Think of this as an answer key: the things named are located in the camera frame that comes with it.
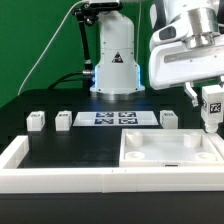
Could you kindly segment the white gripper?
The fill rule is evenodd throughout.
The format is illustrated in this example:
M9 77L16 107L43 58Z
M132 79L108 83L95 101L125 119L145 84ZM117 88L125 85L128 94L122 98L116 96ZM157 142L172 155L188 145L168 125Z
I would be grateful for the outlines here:
M155 47L149 60L149 81L153 89L166 89L184 84L184 92L193 107L199 105L191 82L219 77L224 88L224 41L213 46L187 50L182 42Z

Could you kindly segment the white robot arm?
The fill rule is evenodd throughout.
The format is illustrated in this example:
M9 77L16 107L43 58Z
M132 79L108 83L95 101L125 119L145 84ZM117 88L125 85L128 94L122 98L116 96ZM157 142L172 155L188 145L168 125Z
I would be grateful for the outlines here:
M96 97L127 99L145 90L134 58L134 25L120 13L124 1L89 0L100 23L100 61L90 88ZM224 0L154 0L150 20L150 86L182 85L197 105L193 84L224 75L221 61L213 58L224 58Z

